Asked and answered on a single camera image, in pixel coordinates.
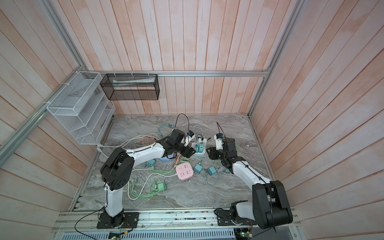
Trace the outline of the white power strip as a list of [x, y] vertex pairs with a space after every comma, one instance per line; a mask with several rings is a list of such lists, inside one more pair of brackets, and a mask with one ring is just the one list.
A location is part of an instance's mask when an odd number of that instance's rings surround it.
[[192, 143], [192, 148], [195, 150], [194, 157], [202, 157], [206, 154], [206, 143]]

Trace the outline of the pink power strip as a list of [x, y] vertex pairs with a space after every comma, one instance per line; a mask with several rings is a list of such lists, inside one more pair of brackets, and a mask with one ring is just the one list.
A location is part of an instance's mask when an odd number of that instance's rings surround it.
[[181, 181], [189, 180], [193, 177], [194, 171], [190, 163], [181, 163], [176, 166], [177, 177]]

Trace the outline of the teal USB charger with green cable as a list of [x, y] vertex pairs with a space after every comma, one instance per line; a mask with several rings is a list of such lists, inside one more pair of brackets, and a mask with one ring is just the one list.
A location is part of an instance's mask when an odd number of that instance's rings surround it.
[[195, 167], [194, 167], [194, 172], [196, 173], [200, 173], [201, 171], [203, 170], [203, 167], [200, 165], [200, 164], [197, 164]]

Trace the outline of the light green USB charger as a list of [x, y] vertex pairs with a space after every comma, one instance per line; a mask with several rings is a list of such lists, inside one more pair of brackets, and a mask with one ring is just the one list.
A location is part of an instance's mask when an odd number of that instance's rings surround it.
[[156, 192], [165, 191], [166, 189], [167, 189], [166, 183], [162, 182], [162, 183], [156, 184], [156, 187], [155, 187]]

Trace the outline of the blue power strip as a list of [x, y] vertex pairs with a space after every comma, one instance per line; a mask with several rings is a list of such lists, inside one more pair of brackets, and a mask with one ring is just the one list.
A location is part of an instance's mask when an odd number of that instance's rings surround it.
[[159, 158], [159, 160], [162, 162], [170, 162], [170, 161], [174, 161], [176, 158], [177, 158], [177, 155], [172, 154], [172, 155], [167, 155], [165, 157]]

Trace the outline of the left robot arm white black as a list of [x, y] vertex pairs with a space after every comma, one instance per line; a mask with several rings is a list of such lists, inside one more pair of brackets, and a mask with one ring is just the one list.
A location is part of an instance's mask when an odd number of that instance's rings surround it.
[[196, 137], [191, 130], [187, 133], [174, 129], [169, 136], [156, 140], [154, 144], [134, 150], [116, 148], [102, 166], [100, 172], [106, 185], [105, 212], [111, 218], [123, 212], [123, 190], [134, 167], [152, 159], [180, 153], [190, 158], [196, 151], [190, 142]]

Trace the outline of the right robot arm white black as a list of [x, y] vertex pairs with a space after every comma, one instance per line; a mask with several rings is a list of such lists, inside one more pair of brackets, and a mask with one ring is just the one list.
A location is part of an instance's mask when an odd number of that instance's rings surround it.
[[233, 138], [214, 136], [215, 147], [208, 148], [212, 160], [220, 160], [223, 167], [240, 178], [251, 190], [251, 201], [231, 204], [229, 214], [234, 224], [246, 220], [261, 229], [275, 228], [293, 222], [293, 214], [284, 185], [263, 177], [245, 158], [238, 156]]

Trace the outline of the black mesh basket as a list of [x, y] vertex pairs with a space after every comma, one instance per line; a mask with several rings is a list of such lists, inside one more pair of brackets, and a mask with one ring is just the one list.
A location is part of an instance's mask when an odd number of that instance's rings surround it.
[[111, 101], [156, 101], [160, 95], [155, 74], [105, 74], [101, 87]]

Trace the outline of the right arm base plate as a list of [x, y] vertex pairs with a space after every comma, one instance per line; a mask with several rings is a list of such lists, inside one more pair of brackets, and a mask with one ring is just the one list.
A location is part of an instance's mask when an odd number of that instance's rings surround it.
[[217, 216], [219, 226], [239, 226], [239, 225], [255, 225], [254, 220], [240, 218], [234, 210], [215, 209], [214, 214]]

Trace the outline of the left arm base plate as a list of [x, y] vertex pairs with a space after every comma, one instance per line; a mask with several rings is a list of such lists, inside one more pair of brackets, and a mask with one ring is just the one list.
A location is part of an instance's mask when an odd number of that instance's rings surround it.
[[97, 229], [135, 229], [138, 225], [139, 212], [120, 212], [115, 217], [110, 217], [106, 211], [100, 214]]

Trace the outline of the aluminium front rail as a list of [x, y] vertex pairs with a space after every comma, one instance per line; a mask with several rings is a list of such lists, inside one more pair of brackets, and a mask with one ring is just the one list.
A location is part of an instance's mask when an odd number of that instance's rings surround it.
[[[220, 228], [214, 209], [170, 209], [170, 210], [133, 210], [125, 216], [139, 215], [130, 224], [136, 224], [136, 230], [171, 230], [171, 229], [216, 229]], [[63, 212], [54, 223], [52, 232], [98, 231], [100, 213]]]

